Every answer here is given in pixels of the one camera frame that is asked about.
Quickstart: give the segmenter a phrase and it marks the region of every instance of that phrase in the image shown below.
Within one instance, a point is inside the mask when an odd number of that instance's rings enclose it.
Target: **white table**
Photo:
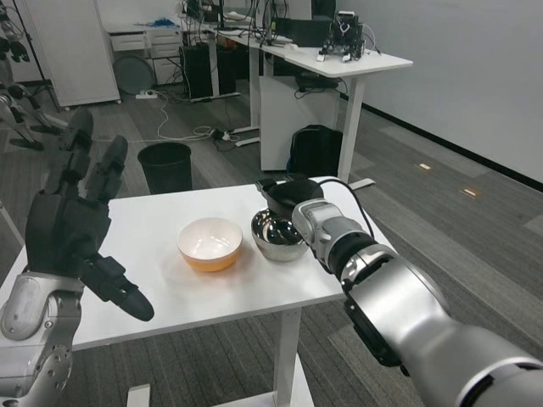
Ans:
[[[323,188],[329,201],[364,226],[347,190],[332,183]],[[138,321],[87,289],[81,299],[83,316],[74,350],[280,312],[274,391],[228,405],[313,405],[296,354],[301,307],[344,295],[309,250],[288,263],[270,261],[260,253],[251,237],[250,221],[265,207],[266,201],[253,185],[111,201],[112,223],[100,252],[126,267],[126,276],[147,296],[155,316],[150,322]],[[243,230],[243,253],[227,270],[194,271],[177,250],[178,232],[205,216],[227,218]],[[372,228],[377,241],[389,244],[375,224]],[[23,249],[0,288],[0,304],[7,300],[25,265]]]
[[[231,39],[243,45],[248,45],[247,36],[238,36],[238,33],[218,32],[220,36]],[[329,78],[343,78],[344,80],[350,80],[349,86],[349,102],[347,106],[347,115],[345,117],[345,123],[343,128],[343,143],[341,146],[341,155],[339,157],[339,178],[345,182],[349,180],[350,166],[353,158],[353,152],[355,149],[356,134],[358,131],[358,123],[360,121],[360,113],[362,107],[362,100],[364,97],[364,88],[366,85],[366,78],[369,74],[382,72],[385,70],[396,70],[399,68],[405,68],[412,66],[413,62],[407,59],[401,59],[385,53],[379,55],[377,52],[367,52],[358,61],[350,61],[344,63],[341,61],[340,55],[327,55],[324,62],[318,62],[316,56],[320,48],[301,47],[297,49],[276,47],[276,46],[261,46],[254,38],[249,40],[249,88],[250,88],[250,112],[251,112],[251,125],[250,128],[243,129],[253,130],[258,128],[258,118],[260,115],[260,98],[265,95],[260,95],[259,84],[259,49],[266,53],[283,58],[285,61],[298,65],[317,74],[329,77]],[[264,63],[265,73],[264,75],[272,75],[272,67],[269,64]],[[339,112],[339,96],[338,103],[335,106],[336,117]],[[369,183],[362,182],[362,185],[371,185]]]

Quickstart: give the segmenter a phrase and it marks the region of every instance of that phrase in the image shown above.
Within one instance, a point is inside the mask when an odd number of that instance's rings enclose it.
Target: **stainless steel bowl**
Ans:
[[[258,212],[251,222],[256,245],[268,259],[291,261],[301,257],[307,245],[292,222],[271,213],[269,209]]]

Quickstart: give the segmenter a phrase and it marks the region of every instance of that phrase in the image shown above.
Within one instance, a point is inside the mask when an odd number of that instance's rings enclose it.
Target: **power strip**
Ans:
[[[156,99],[158,96],[155,91],[141,91],[136,95],[136,99]]]

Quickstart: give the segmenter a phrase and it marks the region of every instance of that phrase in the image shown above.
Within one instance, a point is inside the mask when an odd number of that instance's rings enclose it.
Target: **black box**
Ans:
[[[236,91],[236,71],[232,62],[232,50],[217,46],[217,65],[210,67],[210,51],[205,43],[179,49],[181,66],[184,67],[183,80],[190,88],[190,97],[207,98],[213,96],[211,68],[219,70],[219,93]]]

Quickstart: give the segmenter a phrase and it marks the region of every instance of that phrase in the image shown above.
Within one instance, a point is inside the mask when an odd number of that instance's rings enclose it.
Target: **drawer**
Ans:
[[[149,32],[151,44],[180,44],[182,41],[181,29],[179,30],[153,30]]]
[[[168,58],[179,56],[179,44],[160,44],[151,46],[151,58]]]
[[[175,63],[173,64],[168,59],[153,60],[154,74],[156,75],[156,83],[158,85],[182,82],[181,70],[177,67],[179,65],[179,58],[170,59]]]
[[[111,36],[111,46],[114,51],[145,49],[147,48],[147,38],[145,34]]]

